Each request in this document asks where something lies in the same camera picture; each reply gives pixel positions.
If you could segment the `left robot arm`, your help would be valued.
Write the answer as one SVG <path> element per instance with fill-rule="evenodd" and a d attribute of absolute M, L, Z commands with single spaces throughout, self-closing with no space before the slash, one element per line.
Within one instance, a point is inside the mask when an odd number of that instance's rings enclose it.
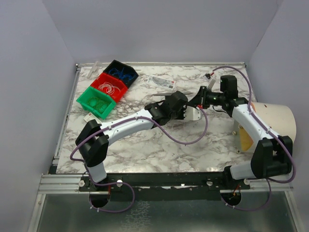
<path fill-rule="evenodd" d="M 188 98 L 176 91 L 162 101 L 150 103 L 135 114 L 108 122 L 105 126 L 94 119 L 87 122 L 75 144 L 79 146 L 93 181 L 99 183 L 107 177 L 103 161 L 110 145 L 136 132 L 166 125 L 183 113 L 187 102 Z"/>

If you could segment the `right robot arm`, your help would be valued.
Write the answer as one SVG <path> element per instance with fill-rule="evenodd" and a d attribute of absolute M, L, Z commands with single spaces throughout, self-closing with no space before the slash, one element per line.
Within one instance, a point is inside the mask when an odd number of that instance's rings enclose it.
<path fill-rule="evenodd" d="M 292 158 L 293 142 L 267 125 L 253 110 L 251 100 L 238 96 L 237 78 L 224 75 L 220 78 L 220 92 L 201 86 L 188 103 L 191 107 L 203 109 L 221 106 L 226 113 L 238 122 L 251 138 L 254 153 L 251 161 L 230 166 L 233 179 L 270 179 L 275 176 L 291 174 L 291 182 L 296 174 Z"/>

